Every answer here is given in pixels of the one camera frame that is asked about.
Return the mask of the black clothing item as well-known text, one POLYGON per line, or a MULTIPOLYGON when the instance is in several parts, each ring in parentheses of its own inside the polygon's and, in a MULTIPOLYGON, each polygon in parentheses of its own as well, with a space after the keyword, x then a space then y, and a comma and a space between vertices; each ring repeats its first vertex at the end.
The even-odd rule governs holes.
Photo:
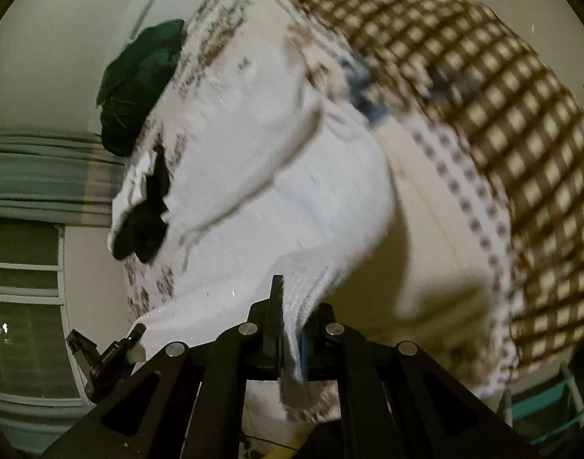
POLYGON ((134 254, 143 264, 149 263, 159 251, 168 232, 168 224, 162 216, 168 210, 164 198, 170 191, 171 178, 165 162, 164 148, 154 146, 154 163, 139 185, 142 197, 130 205, 129 212, 123 216, 119 230, 114 234, 114 259, 123 260, 134 254))

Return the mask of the white framed window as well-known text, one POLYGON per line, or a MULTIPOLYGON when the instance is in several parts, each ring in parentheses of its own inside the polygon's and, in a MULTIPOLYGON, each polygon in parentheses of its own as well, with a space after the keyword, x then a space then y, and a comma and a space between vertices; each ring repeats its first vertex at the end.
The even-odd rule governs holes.
POLYGON ((60 225, 0 219, 0 401, 88 404, 70 354, 60 225))

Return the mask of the teal drying rack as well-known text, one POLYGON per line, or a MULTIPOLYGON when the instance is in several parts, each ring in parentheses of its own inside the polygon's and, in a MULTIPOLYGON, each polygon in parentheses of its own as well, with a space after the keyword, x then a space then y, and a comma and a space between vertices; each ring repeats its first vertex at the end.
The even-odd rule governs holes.
POLYGON ((545 446, 584 427, 584 397, 575 376, 562 363, 551 379, 521 393, 505 390, 499 415, 531 446, 545 446))

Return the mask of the teal striped curtain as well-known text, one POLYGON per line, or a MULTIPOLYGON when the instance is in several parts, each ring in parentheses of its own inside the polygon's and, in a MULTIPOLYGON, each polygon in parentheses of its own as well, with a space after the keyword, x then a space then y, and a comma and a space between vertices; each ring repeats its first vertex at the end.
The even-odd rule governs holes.
POLYGON ((0 218, 107 228, 124 169, 90 133, 0 130, 0 218))

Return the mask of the cream floral fleece blanket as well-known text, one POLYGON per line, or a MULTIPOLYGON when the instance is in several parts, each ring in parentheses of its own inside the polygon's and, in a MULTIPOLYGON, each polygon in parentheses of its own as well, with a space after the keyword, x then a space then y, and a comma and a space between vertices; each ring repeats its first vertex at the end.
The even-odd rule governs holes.
POLYGON ((287 1, 361 65, 351 102, 395 192, 387 233, 319 304, 418 343, 481 399, 582 340, 584 111, 553 70, 480 3, 287 1))

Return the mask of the dark green cloth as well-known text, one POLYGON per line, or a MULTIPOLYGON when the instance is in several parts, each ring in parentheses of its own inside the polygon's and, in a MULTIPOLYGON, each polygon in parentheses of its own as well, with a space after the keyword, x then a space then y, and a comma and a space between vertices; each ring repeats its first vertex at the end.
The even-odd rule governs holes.
POLYGON ((96 98, 103 147, 128 158, 142 126, 175 73, 185 22, 149 27, 107 65, 96 98))

